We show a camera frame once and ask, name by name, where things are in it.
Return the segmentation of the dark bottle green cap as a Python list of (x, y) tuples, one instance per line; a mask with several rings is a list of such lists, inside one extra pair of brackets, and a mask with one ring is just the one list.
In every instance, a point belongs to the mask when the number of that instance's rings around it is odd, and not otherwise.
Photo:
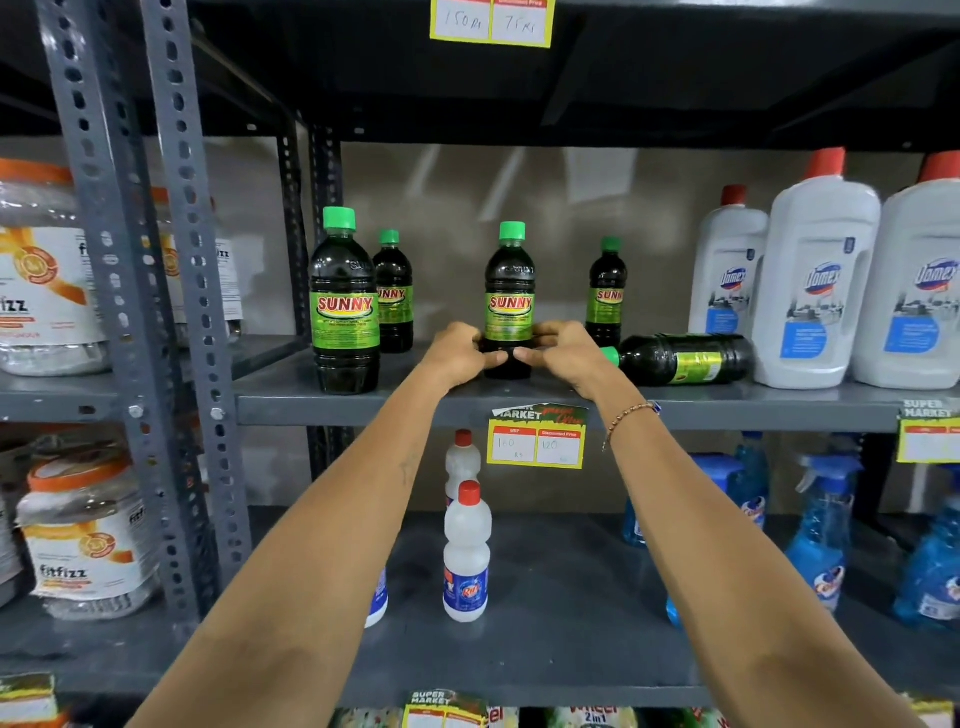
[(378, 295), (380, 351), (399, 355), (414, 343), (414, 274), (401, 250), (401, 234), (385, 228), (379, 234), (380, 249), (374, 255), (374, 277)]
[(353, 396), (373, 392), (380, 372), (375, 264), (356, 240), (352, 208), (328, 205), (323, 239), (310, 258), (309, 316), (320, 390)]
[(640, 388), (739, 383), (756, 363), (753, 345), (739, 334), (634, 335), (601, 353)]
[(628, 269), (620, 250), (619, 237), (603, 237), (601, 254), (589, 269), (584, 327), (600, 348), (616, 348), (621, 341), (622, 305)]
[(498, 249), (486, 264), (485, 323), (481, 351), (507, 354), (505, 363), (485, 371), (495, 381), (529, 379), (532, 368), (518, 360), (516, 348), (533, 349), (536, 266), (523, 248), (526, 224), (502, 222)]

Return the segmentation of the yellow shelf price tag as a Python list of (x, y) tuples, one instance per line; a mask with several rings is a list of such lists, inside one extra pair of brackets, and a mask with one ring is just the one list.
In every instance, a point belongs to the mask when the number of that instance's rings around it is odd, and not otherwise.
[(582, 470), (589, 409), (538, 403), (493, 409), (486, 464)]
[(489, 728), (486, 700), (448, 688), (409, 693), (401, 728)]
[(895, 460), (900, 464), (960, 464), (960, 397), (902, 401)]
[(61, 724), (53, 674), (0, 675), (0, 728), (59, 728)]
[(429, 37), (446, 43), (549, 49), (557, 0), (430, 0)]
[(954, 701), (907, 692), (902, 696), (910, 705), (913, 714), (927, 728), (957, 728), (957, 706)]

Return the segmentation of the person's right hand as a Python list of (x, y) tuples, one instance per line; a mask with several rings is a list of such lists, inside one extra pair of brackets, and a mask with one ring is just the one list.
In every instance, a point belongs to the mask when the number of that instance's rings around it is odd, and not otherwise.
[(621, 375), (579, 321), (534, 324), (533, 343), (527, 348), (549, 348), (548, 370), (593, 403), (605, 386)]

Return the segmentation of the green detergent packet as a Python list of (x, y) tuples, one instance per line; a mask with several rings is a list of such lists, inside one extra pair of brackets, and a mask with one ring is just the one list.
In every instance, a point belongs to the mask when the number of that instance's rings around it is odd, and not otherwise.
[(556, 707), (544, 710), (545, 728), (641, 728), (631, 707)]
[(338, 708), (328, 728), (402, 728), (404, 708)]

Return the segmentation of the large white bottle red cap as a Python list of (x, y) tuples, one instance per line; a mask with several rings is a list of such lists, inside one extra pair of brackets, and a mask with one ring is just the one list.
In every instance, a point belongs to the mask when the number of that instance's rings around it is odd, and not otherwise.
[(747, 186), (723, 188), (718, 208), (702, 220), (696, 245), (687, 331), (746, 333), (763, 260), (769, 216), (747, 204)]
[(850, 375), (897, 390), (960, 383), (960, 151), (928, 154), (882, 205)]
[(756, 383), (824, 390), (846, 378), (882, 216), (875, 189), (846, 179), (846, 156), (814, 151), (772, 204), (750, 303)]

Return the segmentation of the person's left forearm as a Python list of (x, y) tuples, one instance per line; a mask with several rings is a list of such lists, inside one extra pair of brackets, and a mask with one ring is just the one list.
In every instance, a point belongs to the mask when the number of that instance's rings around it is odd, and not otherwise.
[(319, 728), (354, 664), (440, 400), (420, 365), (270, 529), (126, 728)]

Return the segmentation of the grey metal shelving rack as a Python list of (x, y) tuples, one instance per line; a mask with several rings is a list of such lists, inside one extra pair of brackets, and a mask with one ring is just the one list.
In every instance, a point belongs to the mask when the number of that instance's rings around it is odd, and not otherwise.
[[(0, 136), (57, 129), (113, 363), (107, 382), (4, 393), (21, 421), (114, 421), (126, 443), (163, 600), (117, 621), (0, 625), (0, 671), (85, 693), (145, 694), (252, 550), (234, 383), (297, 353), (306, 245), (298, 114), (205, 33), (211, 0), (0, 0)], [(205, 127), (276, 134), (295, 335), (252, 361), (226, 334)]]
[[(381, 389), (323, 394), (309, 351), (304, 178), (307, 132), (317, 236), (322, 206), (353, 204), (362, 229), (394, 223), (414, 243), (416, 331), (453, 305), (480, 314), (481, 263), (494, 223), (467, 221), (469, 191), (493, 193), (508, 152), (519, 192), (506, 212), (528, 230), (546, 283), (543, 314), (583, 313), (586, 254), (613, 221), (574, 211), (635, 213), (641, 243), (692, 219), (666, 204), (704, 206), (721, 172), (756, 162), (753, 188), (798, 171), (801, 152), (918, 153), (960, 140), (933, 88), (960, 74), (960, 0), (562, 1), (550, 50), (428, 39), (432, 0), (137, 0), (154, 84), (166, 181), (209, 189), (205, 132), (239, 116), (200, 99), (198, 56), (265, 103), (261, 130), (282, 131), (293, 160), (283, 183), (286, 259), (302, 350), (246, 373), (246, 394), (215, 354), (201, 388), (218, 401), (201, 419), (222, 427), (228, 501), (202, 523), (219, 556), (198, 556), (226, 586), (281, 516), (246, 505), (237, 428), (307, 428), (311, 466), (339, 455), (413, 367), (386, 355)], [(707, 172), (706, 177), (699, 176)], [(686, 640), (654, 607), (666, 598), (649, 558), (615, 533), (612, 515), (507, 514), (493, 531), (493, 600), (480, 626), (454, 626), (440, 606), (440, 514), (406, 516), (390, 556), (388, 617), (372, 628), (343, 695), (348, 706), (396, 705), (414, 688), (451, 687), (495, 704), (542, 707), (706, 704)]]

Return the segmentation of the person's left hand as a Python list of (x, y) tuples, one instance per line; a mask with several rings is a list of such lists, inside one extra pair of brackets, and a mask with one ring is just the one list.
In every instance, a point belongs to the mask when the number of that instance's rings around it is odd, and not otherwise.
[(478, 328), (462, 321), (451, 322), (437, 334), (414, 368), (417, 378), (440, 396), (472, 382), (483, 372), (477, 361), (482, 340)]

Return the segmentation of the person's right forearm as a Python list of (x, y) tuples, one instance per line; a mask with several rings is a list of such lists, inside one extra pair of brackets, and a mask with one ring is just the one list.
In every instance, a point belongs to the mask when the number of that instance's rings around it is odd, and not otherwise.
[(595, 403), (702, 680), (731, 728), (927, 728), (622, 373)]

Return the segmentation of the clear jar orange lid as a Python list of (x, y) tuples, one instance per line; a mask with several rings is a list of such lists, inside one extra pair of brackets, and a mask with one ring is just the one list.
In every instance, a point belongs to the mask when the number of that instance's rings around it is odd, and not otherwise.
[[(189, 347), (189, 334), (185, 294), (181, 264), (174, 237), (169, 193), (162, 187), (153, 187), (150, 192), (157, 217), (159, 242), (173, 311), (176, 342), (180, 349), (186, 350)], [(227, 342), (228, 344), (235, 344), (242, 334), (244, 315), (238, 274), (235, 267), (234, 246), (233, 242), (226, 237), (217, 237), (216, 246)]]
[(108, 340), (70, 170), (0, 158), (0, 372), (102, 374)]
[(38, 460), (16, 506), (32, 595), (53, 619), (126, 618), (162, 592), (160, 562), (131, 456), (96, 443)]

